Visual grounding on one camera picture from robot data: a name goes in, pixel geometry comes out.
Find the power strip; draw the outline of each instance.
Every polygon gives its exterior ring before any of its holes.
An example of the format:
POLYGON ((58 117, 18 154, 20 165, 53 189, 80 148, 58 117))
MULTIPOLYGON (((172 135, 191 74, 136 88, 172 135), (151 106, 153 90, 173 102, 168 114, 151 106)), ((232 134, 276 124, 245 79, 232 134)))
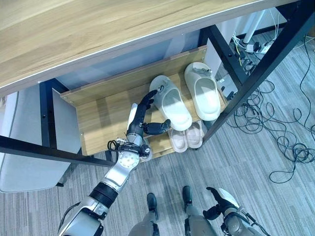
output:
POLYGON ((257 53, 266 54, 267 51, 270 49, 272 44, 273 44, 273 41, 266 43, 265 46, 260 51, 258 51, 257 53))

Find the slipper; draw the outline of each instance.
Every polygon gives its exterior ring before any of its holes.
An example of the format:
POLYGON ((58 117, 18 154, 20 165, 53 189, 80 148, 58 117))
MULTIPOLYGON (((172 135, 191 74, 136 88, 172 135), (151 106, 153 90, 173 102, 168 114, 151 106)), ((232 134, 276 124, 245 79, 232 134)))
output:
POLYGON ((217 83, 210 68, 201 62, 189 64, 185 69, 186 85, 191 93, 197 115, 202 120, 215 120, 221 105, 217 83))
POLYGON ((188 147, 199 148, 202 145, 201 120, 193 122, 186 132, 188 147))
POLYGON ((188 148, 185 131, 177 131, 175 129, 169 130, 168 132, 171 144, 176 152, 184 152, 188 148))
POLYGON ((164 75, 159 75, 152 80, 150 91, 155 89, 157 94, 154 96, 154 105, 165 119, 171 120, 171 127, 178 131, 188 129, 192 118, 180 96, 179 89, 164 75))

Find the shoe rack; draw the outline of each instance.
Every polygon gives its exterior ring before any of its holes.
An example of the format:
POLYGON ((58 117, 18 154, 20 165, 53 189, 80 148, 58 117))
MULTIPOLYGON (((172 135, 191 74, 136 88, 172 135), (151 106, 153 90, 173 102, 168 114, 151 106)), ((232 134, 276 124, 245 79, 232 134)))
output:
MULTIPOLYGON (((183 102, 192 120, 197 116, 190 92, 184 80, 186 66, 194 61, 203 62, 206 46, 183 52, 119 75, 65 92, 61 97, 76 108, 82 153, 92 155, 107 150, 107 142, 125 138, 132 103, 139 103, 149 92, 150 82, 157 75, 168 76, 181 91, 183 102)), ((221 112, 227 101, 220 94, 221 112)), ((161 113, 152 106, 145 122, 163 122, 161 113)), ((174 152, 167 134, 147 136, 154 157, 174 152)))

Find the gray carpet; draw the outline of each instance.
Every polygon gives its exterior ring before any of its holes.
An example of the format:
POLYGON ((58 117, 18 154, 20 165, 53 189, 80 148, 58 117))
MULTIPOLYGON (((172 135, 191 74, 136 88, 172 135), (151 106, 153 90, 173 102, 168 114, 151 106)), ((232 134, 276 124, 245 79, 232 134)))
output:
MULTIPOLYGON (((254 38, 271 39, 273 33, 254 38)), ((305 91, 315 106, 314 41, 308 43, 312 59, 305 81, 305 91)), ((269 76, 276 89, 266 94, 275 105, 276 117, 292 120, 292 110, 299 107, 302 120, 308 103, 300 90, 308 60, 304 47, 294 49, 269 76)), ((220 69, 219 75, 225 72, 220 69)), ((308 122, 315 123, 312 109, 308 122)), ((310 133, 302 126, 288 125, 298 141, 315 148, 310 133)), ((272 236, 312 236, 315 231, 315 166, 314 162, 298 164, 293 179, 274 184, 268 175, 274 170, 291 170, 292 163, 284 159, 267 131, 248 135, 239 129, 223 125, 199 150, 173 153, 142 163, 132 174, 124 191, 118 196, 104 220, 105 236, 124 236, 147 212, 146 194, 155 193, 158 202, 161 236, 183 236, 184 220, 181 190, 190 185, 193 203, 200 209, 216 204, 206 186, 229 191, 240 205, 260 222, 272 236)), ((71 165, 65 174, 65 187, 45 191, 0 194, 0 234, 2 236, 54 236, 63 212, 82 200, 96 186, 106 168, 71 165)), ((218 235, 222 218, 212 222, 218 235)))

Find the robotic hand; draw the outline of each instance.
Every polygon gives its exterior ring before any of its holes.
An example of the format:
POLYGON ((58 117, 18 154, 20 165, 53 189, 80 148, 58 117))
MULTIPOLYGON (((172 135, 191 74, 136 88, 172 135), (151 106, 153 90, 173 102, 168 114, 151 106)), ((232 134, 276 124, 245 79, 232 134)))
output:
POLYGON ((270 236, 266 230, 256 222, 256 220, 249 215, 245 210, 237 204, 234 197, 225 191, 224 189, 219 188, 218 190, 207 187, 215 197, 215 200, 218 202, 216 206, 211 207, 207 211, 203 211, 203 215, 208 220, 214 220, 223 214, 223 224, 221 225, 221 230, 229 236, 262 236, 261 233, 256 231, 253 228, 253 225, 260 227, 261 231, 270 236))
POLYGON ((102 234, 103 226, 100 220, 105 219, 110 206, 127 183, 130 173, 139 164, 139 157, 150 153, 150 148, 143 143, 143 133, 157 135, 165 133, 170 128, 169 119, 164 123, 144 123, 146 110, 151 107, 154 101, 152 97, 156 93, 156 90, 149 92, 139 103, 127 131, 127 142, 115 145, 114 151, 118 153, 116 164, 89 196, 81 203, 72 206, 77 206, 77 209, 65 222, 63 222, 65 216, 63 217, 58 236, 100 236, 102 234))

